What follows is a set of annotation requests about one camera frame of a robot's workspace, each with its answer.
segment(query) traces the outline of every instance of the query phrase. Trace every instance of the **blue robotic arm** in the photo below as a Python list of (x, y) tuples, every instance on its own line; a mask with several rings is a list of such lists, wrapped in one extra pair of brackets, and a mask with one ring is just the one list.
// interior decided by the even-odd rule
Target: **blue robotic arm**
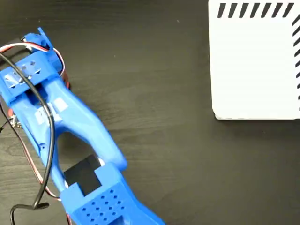
[[(32, 50), (31, 55), (16, 65), (38, 88), (51, 109), (55, 120), (55, 138), (70, 132), (90, 144), (97, 157), (105, 163), (93, 171), (100, 185), (85, 193), (77, 182), (70, 186), (66, 182), (55, 146), (51, 178), (60, 191), (66, 212), (78, 225), (163, 225), (160, 218), (135, 198), (120, 173), (127, 167), (126, 159), (97, 115), (66, 88), (58, 73), (62, 69), (61, 61), (41, 28), (39, 32), (27, 34), (26, 41), (49, 50)], [(11, 67), (0, 72), (0, 92), (46, 165), (50, 129), (39, 101)]]

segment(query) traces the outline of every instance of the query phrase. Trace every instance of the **table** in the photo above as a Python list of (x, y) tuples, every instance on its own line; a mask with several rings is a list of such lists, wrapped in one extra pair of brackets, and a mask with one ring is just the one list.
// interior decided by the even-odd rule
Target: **table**
[[(4, 1), (0, 43), (43, 27), (72, 91), (125, 154), (136, 196), (168, 225), (296, 225), (300, 125), (214, 118), (207, 8), (199, 0)], [(91, 152), (70, 134), (59, 147), (64, 170)], [(11, 206), (31, 203), (39, 185), (8, 128), (0, 153), (0, 220), (8, 225)], [(19, 210), (16, 224), (66, 224), (62, 206), (44, 199), (50, 208)]]

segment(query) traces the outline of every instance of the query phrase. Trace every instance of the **sticker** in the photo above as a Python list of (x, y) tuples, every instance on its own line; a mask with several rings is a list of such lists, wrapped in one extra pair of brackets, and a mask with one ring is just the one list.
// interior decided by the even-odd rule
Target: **sticker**
[[(51, 103), (48, 103), (48, 106), (49, 106), (50, 111), (52, 112), (54, 121), (57, 122), (57, 121), (62, 120), (62, 118), (56, 113), (53, 105)], [(49, 120), (47, 118), (47, 115), (46, 115), (43, 107), (40, 107), (37, 109), (37, 111), (35, 112), (35, 116), (37, 119), (37, 123), (39, 125), (43, 124), (45, 121), (46, 121), (47, 125), (49, 125)]]
[(53, 103), (59, 112), (62, 112), (69, 107), (61, 97), (55, 99)]

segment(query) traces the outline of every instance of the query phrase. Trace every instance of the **cable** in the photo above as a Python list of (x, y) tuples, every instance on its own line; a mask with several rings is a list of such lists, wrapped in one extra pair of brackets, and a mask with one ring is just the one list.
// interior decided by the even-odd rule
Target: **cable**
[[(25, 46), (25, 47), (27, 47), (27, 48), (35, 48), (35, 49), (40, 50), (40, 51), (43, 51), (43, 52), (47, 52), (47, 51), (48, 51), (48, 49), (44, 48), (44, 47), (41, 46), (41, 45), (37, 45), (37, 44), (31, 43), (31, 42), (23, 42), (23, 43), (13, 43), (13, 44), (5, 45), (5, 46), (3, 46), (3, 47), (0, 48), (0, 52), (5, 52), (5, 51), (7, 51), (7, 50), (9, 50), (10, 48), (15, 47), (15, 46)], [(62, 75), (64, 74), (65, 68), (66, 68), (65, 62), (64, 62), (64, 60), (63, 60), (63, 57), (62, 57), (61, 53), (60, 53), (57, 49), (55, 49), (55, 48), (53, 48), (53, 49), (54, 49), (54, 51), (56, 52), (56, 54), (58, 55), (58, 57), (59, 57), (59, 59), (60, 59), (60, 61), (61, 61), (61, 63), (62, 63), (62, 70), (61, 70), (61, 72), (60, 72), (60, 76), (62, 76)], [(1, 128), (3, 129), (3, 127), (4, 127), (7, 123), (10, 124), (10, 119), (9, 119), (9, 118), (6, 116), (6, 114), (4, 113), (4, 110), (3, 110), (3, 107), (2, 107), (1, 101), (0, 101), (0, 108), (1, 108), (1, 111), (2, 111), (3, 115), (4, 115), (5, 118), (7, 119), (6, 123), (1, 127)], [(27, 158), (27, 161), (29, 162), (29, 164), (30, 164), (30, 166), (31, 166), (31, 168), (32, 168), (32, 170), (33, 170), (33, 172), (34, 172), (34, 174), (35, 174), (37, 180), (38, 180), (38, 181), (40, 182), (40, 184), (42, 185), (43, 182), (44, 182), (44, 179), (42, 178), (41, 174), (39, 173), (38, 169), (36, 168), (36, 166), (35, 166), (35, 164), (34, 164), (32, 158), (31, 158), (31, 155), (30, 155), (30, 153), (29, 153), (29, 151), (28, 151), (28, 149), (27, 149), (27, 147), (26, 147), (25, 142), (23, 141), (23, 139), (21, 138), (21, 136), (17, 133), (16, 129), (15, 129), (11, 124), (10, 124), (10, 126), (11, 126), (13, 132), (16, 134), (16, 136), (17, 136), (18, 139), (20, 140), (20, 142), (21, 142), (21, 144), (22, 144), (22, 147), (23, 147), (23, 150), (24, 150), (24, 153), (25, 153), (25, 156), (26, 156), (26, 158)], [(48, 186), (45, 187), (45, 192), (46, 192), (50, 197), (54, 198), (55, 200), (61, 201), (61, 199), (60, 199), (59, 197), (57, 197), (55, 194), (53, 194), (53, 193), (50, 191), (50, 189), (48, 188)], [(14, 206), (14, 207), (12, 208), (12, 210), (11, 210), (11, 215), (10, 215), (10, 217), (11, 217), (11, 224), (14, 223), (14, 211), (15, 211), (17, 208), (31, 209), (31, 208), (28, 208), (28, 206), (26, 206), (26, 205), (16, 205), (16, 206)], [(68, 225), (72, 225), (72, 221), (71, 221), (71, 218), (70, 218), (70, 215), (69, 215), (69, 214), (67, 214), (67, 223), (68, 223)]]
[[(5, 124), (7, 124), (8, 121), (10, 121), (10, 119), (8, 118), (8, 116), (5, 114), (5, 112), (4, 112), (4, 110), (3, 110), (3, 105), (2, 105), (1, 99), (0, 99), (0, 111), (3, 113), (3, 115), (4, 115), (5, 119), (6, 119), (6, 123), (5, 123)], [(39, 183), (42, 184), (42, 183), (43, 183), (43, 178), (42, 178), (41, 174), (39, 173), (37, 167), (35, 166), (35, 164), (34, 164), (32, 158), (31, 158), (31, 155), (30, 155), (30, 153), (29, 153), (29, 150), (28, 150), (28, 148), (27, 148), (27, 146), (26, 146), (24, 140), (23, 140), (22, 137), (17, 133), (15, 127), (13, 127), (11, 124), (10, 124), (10, 127), (12, 128), (14, 134), (15, 134), (15, 135), (17, 136), (17, 138), (19, 139), (19, 141), (20, 141), (20, 143), (21, 143), (21, 145), (22, 145), (22, 147), (23, 147), (25, 156), (26, 156), (26, 158), (27, 158), (27, 160), (28, 160), (28, 162), (29, 162), (29, 165), (31, 166), (31, 168), (32, 168), (32, 170), (33, 170), (34, 175), (36, 176), (36, 178), (37, 178), (37, 180), (39, 181)], [(47, 193), (51, 198), (53, 198), (53, 199), (55, 199), (55, 200), (61, 202), (61, 199), (60, 199), (59, 197), (57, 197), (55, 194), (53, 194), (53, 193), (50, 191), (50, 189), (49, 189), (48, 187), (46, 187), (45, 191), (46, 191), (46, 193)], [(70, 215), (69, 215), (69, 214), (66, 214), (66, 217), (67, 217), (67, 223), (68, 223), (68, 225), (72, 225), (72, 221), (71, 221)]]
[[(12, 43), (12, 44), (8, 44), (8, 45), (5, 45), (5, 46), (2, 46), (2, 47), (0, 47), (0, 52), (3, 53), (5, 51), (9, 50), (10, 48), (16, 47), (16, 46), (25, 46), (27, 48), (34, 48), (34, 49), (40, 50), (40, 51), (45, 52), (45, 53), (47, 51), (49, 51), (49, 49), (46, 49), (43, 46), (37, 45), (37, 44), (32, 43), (32, 42), (20, 42), (20, 43)], [(62, 76), (63, 73), (65, 72), (65, 69), (66, 69), (66, 65), (65, 65), (64, 59), (62, 58), (61, 53), (56, 48), (53, 48), (53, 50), (58, 55), (58, 57), (59, 57), (59, 59), (61, 61), (62, 70), (60, 72), (60, 76)]]
[(0, 57), (16, 71), (16, 73), (24, 80), (24, 82), (29, 86), (29, 88), (34, 93), (34, 95), (38, 98), (38, 100), (40, 101), (40, 103), (44, 108), (44, 111), (47, 115), (47, 118), (49, 120), (49, 125), (50, 125), (50, 144), (49, 144), (48, 160), (47, 160), (47, 165), (44, 173), (43, 183), (41, 184), (40, 190), (32, 205), (17, 204), (12, 207), (10, 211), (10, 222), (11, 225), (15, 225), (14, 212), (16, 209), (21, 208), (27, 210), (38, 210), (38, 209), (47, 208), (49, 206), (49, 203), (47, 202), (40, 203), (40, 201), (43, 197), (50, 176), (50, 169), (51, 169), (53, 154), (54, 154), (55, 129), (54, 129), (54, 119), (53, 119), (52, 112), (50, 111), (47, 103), (40, 95), (38, 90), (35, 88), (35, 86), (32, 84), (32, 82), (23, 74), (23, 72), (15, 65), (15, 63), (11, 61), (9, 58), (7, 58), (1, 51), (0, 51)]

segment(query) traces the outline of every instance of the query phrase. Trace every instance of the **white cardboard box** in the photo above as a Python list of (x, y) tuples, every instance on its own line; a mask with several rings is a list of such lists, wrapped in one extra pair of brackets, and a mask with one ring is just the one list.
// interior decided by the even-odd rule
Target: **white cardboard box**
[(220, 120), (300, 119), (300, 0), (209, 0)]

